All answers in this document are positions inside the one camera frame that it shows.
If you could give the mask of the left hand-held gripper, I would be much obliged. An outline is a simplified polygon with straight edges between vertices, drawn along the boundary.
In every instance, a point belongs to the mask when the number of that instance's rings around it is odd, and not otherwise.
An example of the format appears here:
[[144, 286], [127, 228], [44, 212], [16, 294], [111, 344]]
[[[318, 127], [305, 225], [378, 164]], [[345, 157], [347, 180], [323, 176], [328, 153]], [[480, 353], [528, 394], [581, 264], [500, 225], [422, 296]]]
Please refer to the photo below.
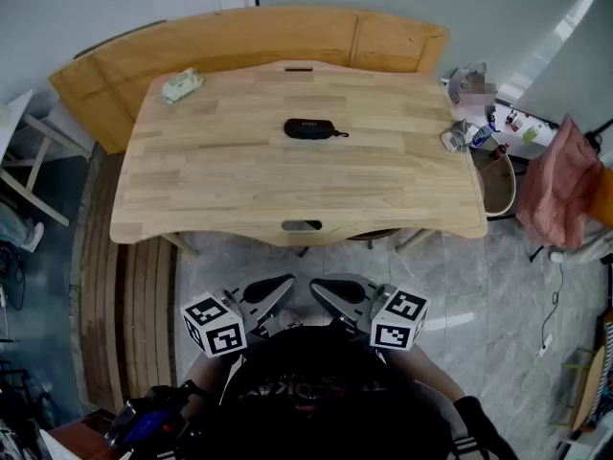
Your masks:
[[278, 315], [287, 310], [296, 283], [296, 277], [286, 273], [234, 291], [219, 288], [204, 292], [181, 307], [188, 334], [207, 357], [221, 357], [260, 343], [282, 331]]

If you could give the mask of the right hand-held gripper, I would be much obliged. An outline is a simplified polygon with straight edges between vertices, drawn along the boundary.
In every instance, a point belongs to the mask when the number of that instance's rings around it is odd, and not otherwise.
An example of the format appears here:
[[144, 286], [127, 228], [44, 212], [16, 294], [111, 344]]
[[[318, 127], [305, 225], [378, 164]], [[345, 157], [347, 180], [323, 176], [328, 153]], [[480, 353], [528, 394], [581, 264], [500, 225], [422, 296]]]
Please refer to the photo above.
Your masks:
[[333, 318], [356, 327], [379, 349], [408, 352], [420, 335], [430, 310], [430, 299], [405, 287], [377, 286], [359, 275], [325, 275], [309, 282], [345, 302], [324, 299], [320, 305]]

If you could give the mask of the black zippered pouch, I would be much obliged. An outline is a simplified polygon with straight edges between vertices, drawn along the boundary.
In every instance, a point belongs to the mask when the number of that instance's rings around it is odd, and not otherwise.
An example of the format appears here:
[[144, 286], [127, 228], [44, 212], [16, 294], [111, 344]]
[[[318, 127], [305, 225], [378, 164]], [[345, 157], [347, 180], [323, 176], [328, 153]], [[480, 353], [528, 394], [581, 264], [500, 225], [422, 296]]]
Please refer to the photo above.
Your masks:
[[331, 121], [298, 118], [285, 121], [284, 133], [290, 138], [300, 140], [326, 140], [349, 136], [347, 132], [337, 130]]

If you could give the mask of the person's right forearm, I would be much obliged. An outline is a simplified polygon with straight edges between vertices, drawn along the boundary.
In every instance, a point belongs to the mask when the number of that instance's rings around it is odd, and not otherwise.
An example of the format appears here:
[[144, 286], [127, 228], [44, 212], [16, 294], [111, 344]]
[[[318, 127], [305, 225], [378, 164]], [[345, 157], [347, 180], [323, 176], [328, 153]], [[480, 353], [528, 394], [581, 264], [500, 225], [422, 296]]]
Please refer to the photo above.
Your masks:
[[414, 344], [409, 351], [384, 349], [382, 354], [386, 363], [396, 372], [411, 381], [418, 381], [440, 392], [453, 403], [465, 396], [459, 384], [432, 361], [417, 344]]

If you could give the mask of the person's left forearm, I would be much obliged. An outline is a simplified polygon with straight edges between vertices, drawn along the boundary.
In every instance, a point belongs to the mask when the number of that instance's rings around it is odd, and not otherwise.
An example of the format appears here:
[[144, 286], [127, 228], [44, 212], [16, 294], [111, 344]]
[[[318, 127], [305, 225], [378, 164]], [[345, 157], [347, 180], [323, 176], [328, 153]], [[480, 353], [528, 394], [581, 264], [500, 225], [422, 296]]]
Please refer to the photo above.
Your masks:
[[189, 369], [185, 380], [191, 380], [206, 392], [220, 396], [229, 378], [232, 365], [221, 357], [201, 354]]

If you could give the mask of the person's black shirt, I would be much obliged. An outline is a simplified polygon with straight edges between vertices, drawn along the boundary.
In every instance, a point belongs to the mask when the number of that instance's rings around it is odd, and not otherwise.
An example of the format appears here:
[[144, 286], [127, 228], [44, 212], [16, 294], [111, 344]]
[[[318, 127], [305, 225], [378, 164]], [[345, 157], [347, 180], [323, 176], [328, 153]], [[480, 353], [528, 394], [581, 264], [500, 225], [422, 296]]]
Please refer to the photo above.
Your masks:
[[221, 460], [518, 460], [479, 400], [392, 369], [340, 327], [281, 331], [232, 365], [220, 396], [183, 410]]

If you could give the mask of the brown wooden slat boards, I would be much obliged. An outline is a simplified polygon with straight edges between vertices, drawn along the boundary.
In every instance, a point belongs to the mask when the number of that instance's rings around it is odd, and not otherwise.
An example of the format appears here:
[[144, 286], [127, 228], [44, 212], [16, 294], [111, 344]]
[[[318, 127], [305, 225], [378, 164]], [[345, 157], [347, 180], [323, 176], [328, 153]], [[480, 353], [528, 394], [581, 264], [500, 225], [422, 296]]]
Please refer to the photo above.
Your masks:
[[75, 224], [71, 346], [79, 399], [117, 412], [154, 385], [174, 385], [176, 249], [163, 238], [109, 237], [123, 157], [95, 148]]

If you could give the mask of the grey white packet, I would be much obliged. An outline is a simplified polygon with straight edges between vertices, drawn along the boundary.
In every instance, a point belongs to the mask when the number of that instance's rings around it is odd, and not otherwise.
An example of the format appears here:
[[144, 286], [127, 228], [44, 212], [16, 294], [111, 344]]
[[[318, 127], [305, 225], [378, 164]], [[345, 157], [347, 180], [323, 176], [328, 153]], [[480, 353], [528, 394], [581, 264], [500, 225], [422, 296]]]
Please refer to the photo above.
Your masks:
[[456, 122], [449, 130], [441, 134], [441, 141], [445, 148], [450, 152], [465, 150], [474, 135], [472, 127], [473, 124], [466, 119]]

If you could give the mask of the pink cloth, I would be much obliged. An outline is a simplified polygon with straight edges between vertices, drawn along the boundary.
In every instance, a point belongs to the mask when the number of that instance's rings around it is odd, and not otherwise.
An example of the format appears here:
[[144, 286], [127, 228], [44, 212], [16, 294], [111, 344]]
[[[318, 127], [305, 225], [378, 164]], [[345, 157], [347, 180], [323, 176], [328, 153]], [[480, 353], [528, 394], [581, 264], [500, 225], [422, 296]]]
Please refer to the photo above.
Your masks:
[[529, 163], [516, 217], [544, 246], [584, 245], [587, 210], [606, 168], [570, 115], [547, 150]]

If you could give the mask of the white plastic bag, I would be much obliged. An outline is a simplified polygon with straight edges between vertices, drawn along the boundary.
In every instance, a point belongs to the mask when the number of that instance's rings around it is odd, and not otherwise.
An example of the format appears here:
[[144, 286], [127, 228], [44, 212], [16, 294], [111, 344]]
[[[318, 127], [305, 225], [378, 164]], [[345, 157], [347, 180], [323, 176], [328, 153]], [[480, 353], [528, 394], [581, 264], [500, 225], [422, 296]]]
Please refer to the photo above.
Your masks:
[[451, 102], [461, 108], [485, 110], [493, 105], [496, 85], [487, 81], [487, 64], [475, 62], [465, 68], [457, 68], [446, 84]]

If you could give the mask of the white side table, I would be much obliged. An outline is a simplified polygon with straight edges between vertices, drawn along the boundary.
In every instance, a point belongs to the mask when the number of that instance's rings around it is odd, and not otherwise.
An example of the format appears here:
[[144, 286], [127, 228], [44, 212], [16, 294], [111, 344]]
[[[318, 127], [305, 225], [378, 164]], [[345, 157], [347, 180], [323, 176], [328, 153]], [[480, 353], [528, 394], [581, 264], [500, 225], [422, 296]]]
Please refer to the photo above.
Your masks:
[[[488, 118], [486, 116], [486, 109], [481, 108], [461, 108], [452, 105], [452, 113], [454, 118], [458, 121], [466, 119], [468, 122], [473, 123], [477, 127], [483, 127], [488, 125]], [[512, 107], [505, 102], [494, 101], [490, 107], [494, 108], [494, 125], [495, 131], [491, 137], [480, 147], [485, 150], [494, 150], [498, 144], [508, 144], [509, 148], [507, 154], [516, 158], [524, 159], [525, 161], [533, 160], [536, 157], [544, 153], [552, 143], [556, 132], [556, 126], [550, 126], [544, 120], [541, 120], [531, 114]], [[505, 124], [507, 116], [511, 111], [517, 111], [518, 115], [522, 118], [523, 126], [518, 131], [512, 131]], [[530, 144], [524, 144], [522, 141], [522, 135], [525, 130], [532, 126], [542, 124], [543, 128], [539, 136]]]

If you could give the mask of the large brown cardboard sheet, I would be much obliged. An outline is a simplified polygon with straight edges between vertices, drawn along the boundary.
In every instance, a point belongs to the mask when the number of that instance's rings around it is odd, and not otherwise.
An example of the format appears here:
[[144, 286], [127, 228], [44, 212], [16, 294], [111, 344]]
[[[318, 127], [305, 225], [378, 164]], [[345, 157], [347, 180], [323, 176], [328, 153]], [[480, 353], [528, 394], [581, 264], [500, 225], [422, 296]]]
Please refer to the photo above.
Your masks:
[[116, 37], [55, 71], [49, 83], [106, 152], [126, 150], [150, 83], [281, 60], [377, 72], [434, 72], [448, 28], [376, 11], [273, 6], [213, 11]]

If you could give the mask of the orange cushion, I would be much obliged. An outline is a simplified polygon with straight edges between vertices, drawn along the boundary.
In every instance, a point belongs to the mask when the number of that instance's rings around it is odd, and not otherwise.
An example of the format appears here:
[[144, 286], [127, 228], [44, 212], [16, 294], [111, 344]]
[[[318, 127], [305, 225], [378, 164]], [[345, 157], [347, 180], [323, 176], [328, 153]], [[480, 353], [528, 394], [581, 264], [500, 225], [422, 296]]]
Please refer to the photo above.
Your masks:
[[587, 214], [591, 219], [613, 229], [613, 170], [601, 169]]

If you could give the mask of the white table at left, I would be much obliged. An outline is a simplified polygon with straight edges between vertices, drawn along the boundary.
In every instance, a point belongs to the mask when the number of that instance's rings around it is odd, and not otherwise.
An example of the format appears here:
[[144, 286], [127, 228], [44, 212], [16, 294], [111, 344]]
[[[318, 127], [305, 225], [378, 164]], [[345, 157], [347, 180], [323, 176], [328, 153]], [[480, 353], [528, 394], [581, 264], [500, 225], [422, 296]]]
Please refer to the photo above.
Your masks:
[[[34, 91], [30, 90], [10, 103], [2, 103], [0, 101], [0, 181], [4, 182], [8, 187], [13, 189], [17, 194], [29, 201], [44, 214], [51, 217], [59, 224], [68, 227], [70, 225], [70, 220], [67, 217], [34, 194], [34, 184], [37, 180], [40, 168], [45, 161], [45, 156], [47, 155], [49, 147], [52, 144], [60, 145], [86, 160], [91, 158], [92, 153], [63, 133], [47, 126], [27, 112], [27, 107], [33, 97], [33, 93]], [[33, 159], [5, 160], [11, 139], [20, 123], [25, 123], [27, 126], [32, 127], [40, 133], [43, 137], [41, 144]], [[28, 167], [30, 169], [25, 184], [21, 183], [7, 171], [7, 168], [12, 167]]]

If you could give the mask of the light wooden frame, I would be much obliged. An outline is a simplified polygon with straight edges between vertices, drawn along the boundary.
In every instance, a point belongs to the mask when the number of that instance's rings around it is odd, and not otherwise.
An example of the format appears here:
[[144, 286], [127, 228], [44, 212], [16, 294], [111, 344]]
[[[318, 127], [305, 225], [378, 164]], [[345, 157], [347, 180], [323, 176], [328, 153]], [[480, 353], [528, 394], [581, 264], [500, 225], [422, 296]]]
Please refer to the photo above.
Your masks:
[[549, 426], [570, 433], [581, 430], [598, 396], [604, 369], [605, 349], [597, 351], [577, 348], [571, 360], [561, 364], [562, 375], [570, 380], [569, 401], [562, 406]]

